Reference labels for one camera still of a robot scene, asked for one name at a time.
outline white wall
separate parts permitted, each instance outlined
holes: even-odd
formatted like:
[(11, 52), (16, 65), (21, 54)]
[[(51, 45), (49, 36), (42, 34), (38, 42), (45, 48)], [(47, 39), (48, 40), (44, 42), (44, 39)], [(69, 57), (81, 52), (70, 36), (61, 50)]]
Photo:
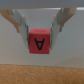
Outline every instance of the white wall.
[[(19, 9), (29, 29), (50, 28), (57, 9)], [(84, 10), (76, 14), (58, 34), (49, 55), (29, 54), (14, 26), (0, 15), (0, 64), (84, 68)]]

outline red cube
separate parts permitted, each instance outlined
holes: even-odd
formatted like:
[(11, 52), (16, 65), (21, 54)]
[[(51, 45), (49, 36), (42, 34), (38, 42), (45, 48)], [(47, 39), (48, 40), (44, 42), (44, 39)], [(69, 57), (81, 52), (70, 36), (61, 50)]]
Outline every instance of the red cube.
[(29, 32), (29, 53), (50, 53), (50, 29), (31, 29)]

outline cork surface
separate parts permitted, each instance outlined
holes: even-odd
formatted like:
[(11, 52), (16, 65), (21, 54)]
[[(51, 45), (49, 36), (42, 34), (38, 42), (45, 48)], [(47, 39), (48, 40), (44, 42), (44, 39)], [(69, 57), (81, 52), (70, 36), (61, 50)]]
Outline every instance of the cork surface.
[(84, 69), (0, 65), (0, 84), (84, 84)]

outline block face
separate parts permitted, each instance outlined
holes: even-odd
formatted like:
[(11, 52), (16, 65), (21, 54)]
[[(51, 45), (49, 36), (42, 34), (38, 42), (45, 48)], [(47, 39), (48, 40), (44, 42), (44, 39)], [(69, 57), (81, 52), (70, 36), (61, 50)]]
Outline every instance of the block face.
[(50, 29), (31, 29), (29, 33), (29, 52), (33, 54), (49, 54)]

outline white panel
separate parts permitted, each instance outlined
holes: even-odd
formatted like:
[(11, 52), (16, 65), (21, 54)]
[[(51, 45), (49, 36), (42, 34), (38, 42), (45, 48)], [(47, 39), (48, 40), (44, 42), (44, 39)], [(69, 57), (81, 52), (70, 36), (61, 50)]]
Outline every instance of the white panel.
[[(29, 28), (50, 28), (57, 9), (18, 10)], [(58, 34), (49, 55), (29, 54), (13, 25), (0, 16), (0, 64), (84, 68), (84, 10), (76, 14)]]
[(0, 0), (0, 9), (84, 7), (84, 0)]

